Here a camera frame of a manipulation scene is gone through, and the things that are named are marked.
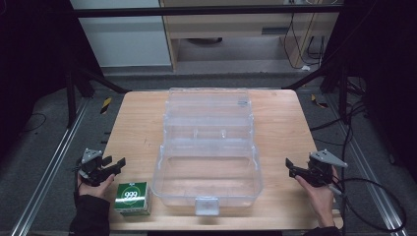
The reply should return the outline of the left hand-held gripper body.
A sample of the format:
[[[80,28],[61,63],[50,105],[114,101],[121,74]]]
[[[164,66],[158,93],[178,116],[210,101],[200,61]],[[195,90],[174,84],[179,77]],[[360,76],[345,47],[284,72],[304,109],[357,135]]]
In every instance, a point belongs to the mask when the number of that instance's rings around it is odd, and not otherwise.
[[[101,150],[86,148],[76,165],[76,172],[81,175],[83,182],[97,187],[111,174],[106,172],[106,166],[101,165],[103,159]]]

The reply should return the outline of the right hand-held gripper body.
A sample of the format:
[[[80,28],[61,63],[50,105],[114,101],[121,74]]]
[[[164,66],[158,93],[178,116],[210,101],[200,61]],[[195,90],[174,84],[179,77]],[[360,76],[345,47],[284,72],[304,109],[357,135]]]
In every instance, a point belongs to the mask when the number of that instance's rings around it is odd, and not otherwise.
[[[332,154],[327,149],[318,150],[309,154],[308,170],[313,175],[309,181],[313,187],[322,187],[332,182],[333,171],[336,167],[347,168],[348,164]]]

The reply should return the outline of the green and white carton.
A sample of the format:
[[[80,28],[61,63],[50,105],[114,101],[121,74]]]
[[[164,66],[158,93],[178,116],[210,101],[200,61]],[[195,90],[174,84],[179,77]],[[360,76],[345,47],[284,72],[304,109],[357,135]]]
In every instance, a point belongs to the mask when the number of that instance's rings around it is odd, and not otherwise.
[[[114,210],[123,216],[150,215],[150,196],[147,182],[119,184]]]

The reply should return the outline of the clear plastic storage box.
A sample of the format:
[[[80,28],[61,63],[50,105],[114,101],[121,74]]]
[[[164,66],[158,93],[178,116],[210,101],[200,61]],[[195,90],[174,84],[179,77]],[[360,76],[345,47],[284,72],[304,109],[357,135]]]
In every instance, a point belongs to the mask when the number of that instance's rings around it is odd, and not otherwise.
[[[219,215],[250,207],[263,189],[249,91],[172,88],[151,190],[168,207]]]

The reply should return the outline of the person's left hand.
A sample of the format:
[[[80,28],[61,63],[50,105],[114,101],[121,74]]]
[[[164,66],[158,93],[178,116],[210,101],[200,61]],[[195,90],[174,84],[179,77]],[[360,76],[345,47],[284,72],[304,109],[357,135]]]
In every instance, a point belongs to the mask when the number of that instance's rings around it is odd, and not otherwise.
[[[90,185],[86,185],[83,182],[83,178],[81,176],[78,176],[78,191],[79,195],[90,195],[93,197],[104,199],[105,195],[107,193],[108,188],[112,185],[113,181],[115,179],[115,175],[111,174],[105,181],[101,182],[99,186],[92,187]]]

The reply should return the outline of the person's right hand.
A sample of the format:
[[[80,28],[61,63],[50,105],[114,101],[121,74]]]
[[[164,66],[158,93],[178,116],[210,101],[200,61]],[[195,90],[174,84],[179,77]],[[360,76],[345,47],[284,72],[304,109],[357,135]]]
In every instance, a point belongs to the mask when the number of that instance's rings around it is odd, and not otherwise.
[[[333,191],[326,186],[312,187],[303,177],[296,176],[296,181],[306,191],[310,204],[321,228],[334,226],[332,205]]]

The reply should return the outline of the yellow black tape strip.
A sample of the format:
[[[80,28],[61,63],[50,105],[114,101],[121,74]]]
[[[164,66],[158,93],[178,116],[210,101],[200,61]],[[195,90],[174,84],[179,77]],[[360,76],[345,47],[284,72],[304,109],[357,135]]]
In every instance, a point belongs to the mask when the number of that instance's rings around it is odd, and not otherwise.
[[[112,97],[106,97],[104,99],[103,104],[102,104],[101,109],[100,109],[100,112],[99,112],[100,114],[105,114],[106,113],[111,101],[112,101]]]
[[[323,94],[312,94],[311,100],[321,108],[328,108],[328,103]]]

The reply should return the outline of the black metal stand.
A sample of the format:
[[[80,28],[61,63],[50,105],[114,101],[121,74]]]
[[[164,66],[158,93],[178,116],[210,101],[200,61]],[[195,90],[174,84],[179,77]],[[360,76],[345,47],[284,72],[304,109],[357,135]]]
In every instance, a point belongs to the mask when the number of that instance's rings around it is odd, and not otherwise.
[[[298,82],[283,87],[283,89],[296,90],[318,77],[324,77],[320,90],[324,93],[329,93],[335,87],[338,87],[338,114],[342,121],[347,124],[347,72],[348,66],[344,62],[325,62],[315,72],[310,73]]]
[[[94,89],[89,82],[90,80],[98,82],[99,84],[117,93],[129,92],[128,89],[121,88],[107,81],[103,76],[94,73],[86,68],[73,67],[72,69],[69,69],[65,74],[68,105],[68,128],[71,128],[75,124],[77,117],[75,89],[79,90],[82,97],[92,97],[94,95]]]

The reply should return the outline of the dark curtain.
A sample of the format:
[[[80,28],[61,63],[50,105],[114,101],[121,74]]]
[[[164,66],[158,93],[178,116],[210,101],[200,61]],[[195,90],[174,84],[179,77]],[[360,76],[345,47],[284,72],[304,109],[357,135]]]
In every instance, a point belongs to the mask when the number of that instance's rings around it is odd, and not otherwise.
[[[0,0],[0,161],[31,117],[34,104],[65,86],[56,39],[83,68],[101,75],[80,21],[60,17],[70,0]]]
[[[417,183],[417,0],[344,0],[327,54],[343,52],[390,152]]]

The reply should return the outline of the white cabinet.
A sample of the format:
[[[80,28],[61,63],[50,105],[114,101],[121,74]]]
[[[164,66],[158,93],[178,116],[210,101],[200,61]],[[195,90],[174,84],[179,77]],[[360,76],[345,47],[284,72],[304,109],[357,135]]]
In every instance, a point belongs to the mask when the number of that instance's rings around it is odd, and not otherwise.
[[[158,0],[70,0],[75,10],[159,7]],[[170,66],[162,17],[80,18],[101,68]]]

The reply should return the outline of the light wooden desk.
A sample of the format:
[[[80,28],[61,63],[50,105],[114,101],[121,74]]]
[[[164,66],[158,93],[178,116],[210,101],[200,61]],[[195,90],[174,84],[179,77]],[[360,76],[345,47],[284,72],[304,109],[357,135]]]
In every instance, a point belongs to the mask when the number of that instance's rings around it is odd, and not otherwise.
[[[248,5],[335,5],[343,0],[158,0],[162,7]],[[167,37],[185,38],[278,36],[294,67],[305,65],[312,38],[331,36],[337,13],[189,15],[163,18]]]

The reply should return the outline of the aluminium floor rail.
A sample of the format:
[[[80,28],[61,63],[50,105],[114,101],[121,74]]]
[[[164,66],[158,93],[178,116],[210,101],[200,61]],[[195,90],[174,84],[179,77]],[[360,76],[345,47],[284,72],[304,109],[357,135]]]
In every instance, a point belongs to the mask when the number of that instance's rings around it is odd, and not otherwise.
[[[43,175],[38,182],[29,203],[13,227],[10,236],[27,236],[30,227],[47,195],[47,192],[57,174],[57,171],[85,117],[89,98],[82,98],[76,111],[73,124],[66,129],[59,145],[54,151]]]
[[[364,218],[351,204],[349,204],[347,195],[344,196],[343,208],[349,208],[349,210],[362,222],[368,226],[379,230],[381,232],[388,233],[390,236],[409,236],[405,225],[407,223],[407,214],[404,207],[401,205],[399,199],[390,192],[386,187],[380,184],[379,179],[370,167],[368,161],[360,149],[356,139],[353,136],[351,129],[352,114],[362,108],[361,104],[349,107],[347,111],[348,123],[345,124],[338,114],[338,100],[331,95],[326,95],[328,107],[333,112],[336,119],[339,121],[339,127],[343,135],[345,136],[344,143],[342,145],[342,160],[345,159],[346,149],[349,148],[351,152],[351,158],[355,162],[360,177],[345,178],[344,174],[341,174],[341,180],[339,183],[344,186],[347,182],[359,182],[362,183],[372,197],[373,203],[376,206],[378,213],[380,214],[383,226],[372,223],[370,220]]]

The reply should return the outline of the black horizontal frame bar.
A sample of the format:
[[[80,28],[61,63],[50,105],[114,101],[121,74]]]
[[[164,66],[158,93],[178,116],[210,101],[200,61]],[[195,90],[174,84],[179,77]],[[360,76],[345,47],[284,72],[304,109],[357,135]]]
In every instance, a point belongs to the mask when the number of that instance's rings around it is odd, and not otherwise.
[[[75,15],[78,18],[100,18],[189,15],[333,13],[340,12],[343,10],[343,8],[343,5],[197,6],[163,8],[83,9],[70,11],[70,14]]]

